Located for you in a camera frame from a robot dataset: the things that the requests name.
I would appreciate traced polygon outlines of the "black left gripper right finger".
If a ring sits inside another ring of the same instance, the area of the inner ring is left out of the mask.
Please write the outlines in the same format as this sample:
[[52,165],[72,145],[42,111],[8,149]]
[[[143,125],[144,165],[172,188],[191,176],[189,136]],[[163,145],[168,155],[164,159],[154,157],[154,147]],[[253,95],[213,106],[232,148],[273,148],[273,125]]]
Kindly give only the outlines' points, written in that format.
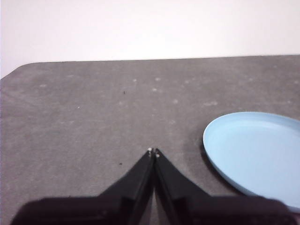
[[295,225],[280,201],[259,196],[211,196],[155,149],[156,192],[172,225]]

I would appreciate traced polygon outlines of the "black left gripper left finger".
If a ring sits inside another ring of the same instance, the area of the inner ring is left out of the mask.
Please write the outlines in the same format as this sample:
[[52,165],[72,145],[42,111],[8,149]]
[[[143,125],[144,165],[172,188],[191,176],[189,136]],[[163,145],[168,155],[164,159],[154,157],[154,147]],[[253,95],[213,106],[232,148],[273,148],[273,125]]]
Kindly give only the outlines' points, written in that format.
[[13,225],[137,225],[153,192],[155,156],[146,153],[97,196],[43,198],[24,204]]

